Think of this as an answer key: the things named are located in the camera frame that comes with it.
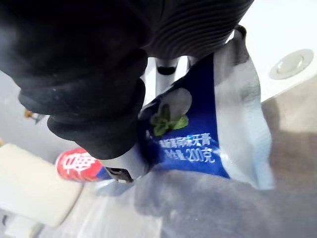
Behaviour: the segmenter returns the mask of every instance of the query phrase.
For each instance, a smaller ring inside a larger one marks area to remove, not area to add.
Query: black rubber glove
[[[0,3],[0,70],[21,87],[20,102],[99,159],[137,141],[148,39],[123,1]]]

